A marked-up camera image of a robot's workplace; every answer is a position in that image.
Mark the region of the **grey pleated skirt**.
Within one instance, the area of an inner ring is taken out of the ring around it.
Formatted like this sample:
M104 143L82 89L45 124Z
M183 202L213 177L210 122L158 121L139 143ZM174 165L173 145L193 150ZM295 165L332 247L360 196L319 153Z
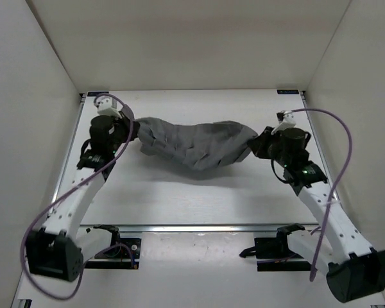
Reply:
M137 120L137 137L150 173L165 172L189 180L229 176L250 153L258 133L235 121L172 124L155 117Z

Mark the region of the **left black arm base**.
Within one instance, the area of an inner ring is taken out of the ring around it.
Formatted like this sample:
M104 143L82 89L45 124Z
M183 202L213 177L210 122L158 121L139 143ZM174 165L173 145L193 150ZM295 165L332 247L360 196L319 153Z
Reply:
M89 258L85 264L86 269L105 270L137 270L141 255L142 239L129 235L123 235L117 226L96 225L86 229L86 233L107 236L110 246L102 247L105 252L96 252L95 256Z

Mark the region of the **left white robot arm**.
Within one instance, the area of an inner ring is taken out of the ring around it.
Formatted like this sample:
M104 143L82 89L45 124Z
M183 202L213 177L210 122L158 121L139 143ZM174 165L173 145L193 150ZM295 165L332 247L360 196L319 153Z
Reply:
M96 225L78 234L81 221L104 186L116 160L134 140L139 125L132 115L98 115L90 122L90 137L81 146L73 187L52 206L53 212L24 241L29 272L68 282L76 280L85 262L103 251L121 249L119 229Z

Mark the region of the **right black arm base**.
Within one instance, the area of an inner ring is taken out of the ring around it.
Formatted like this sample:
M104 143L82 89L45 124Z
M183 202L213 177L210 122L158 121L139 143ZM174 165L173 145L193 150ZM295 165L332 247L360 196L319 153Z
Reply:
M313 234L320 227L307 230ZM240 258L255 257L258 272L310 271L311 265L299 254L291 251L287 237L296 231L306 231L305 227L293 223L277 229L275 237L256 237L252 247L244 249Z

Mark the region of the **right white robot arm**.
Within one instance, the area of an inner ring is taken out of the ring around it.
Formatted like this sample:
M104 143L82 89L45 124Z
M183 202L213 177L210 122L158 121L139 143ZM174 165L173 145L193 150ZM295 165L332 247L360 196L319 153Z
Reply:
M296 253L307 260L325 275L341 303L380 293L385 289L385 250L376 250L334 199L325 173L309 158L310 138L309 132L299 128L274 132L268 126L248 141L256 157L283 167L282 182L311 211L328 241L317 249L319 237L294 223L278 228L275 251L283 257Z

